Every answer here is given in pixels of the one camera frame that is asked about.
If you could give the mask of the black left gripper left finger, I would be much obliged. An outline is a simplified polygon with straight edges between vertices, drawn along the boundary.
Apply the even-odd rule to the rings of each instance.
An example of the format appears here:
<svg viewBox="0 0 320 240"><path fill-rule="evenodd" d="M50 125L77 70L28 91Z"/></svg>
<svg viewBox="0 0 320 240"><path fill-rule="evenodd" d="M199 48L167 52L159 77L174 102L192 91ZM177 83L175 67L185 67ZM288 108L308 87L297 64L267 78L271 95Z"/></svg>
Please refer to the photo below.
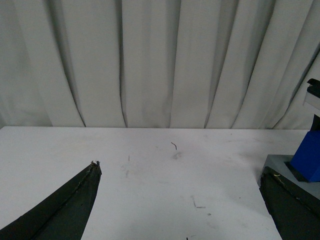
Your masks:
<svg viewBox="0 0 320 240"><path fill-rule="evenodd" d="M2 240L80 240L97 196L100 163L89 166L50 196L5 226Z"/></svg>

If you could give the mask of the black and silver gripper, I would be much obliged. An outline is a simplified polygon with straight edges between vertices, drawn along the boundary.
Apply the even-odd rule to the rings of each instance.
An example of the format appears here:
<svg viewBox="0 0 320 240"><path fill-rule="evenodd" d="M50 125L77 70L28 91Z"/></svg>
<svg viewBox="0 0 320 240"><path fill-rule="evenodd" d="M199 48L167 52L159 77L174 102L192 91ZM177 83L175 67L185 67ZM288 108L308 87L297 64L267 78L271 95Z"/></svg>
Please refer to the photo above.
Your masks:
<svg viewBox="0 0 320 240"><path fill-rule="evenodd" d="M311 78L307 81L309 86L306 90L306 95L303 101L303 106L310 109L312 112L320 111L320 81ZM320 130L320 117L316 114L313 115L313 121L310 131Z"/></svg>

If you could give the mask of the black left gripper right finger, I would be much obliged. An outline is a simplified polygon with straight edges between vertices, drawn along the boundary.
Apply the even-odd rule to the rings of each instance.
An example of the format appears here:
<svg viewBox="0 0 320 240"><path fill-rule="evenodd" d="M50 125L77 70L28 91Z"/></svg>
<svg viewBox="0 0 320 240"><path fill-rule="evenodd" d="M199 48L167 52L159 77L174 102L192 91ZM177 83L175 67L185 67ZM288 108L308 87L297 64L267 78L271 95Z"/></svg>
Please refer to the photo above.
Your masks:
<svg viewBox="0 0 320 240"><path fill-rule="evenodd" d="M266 166L260 193L283 240L320 238L320 200Z"/></svg>

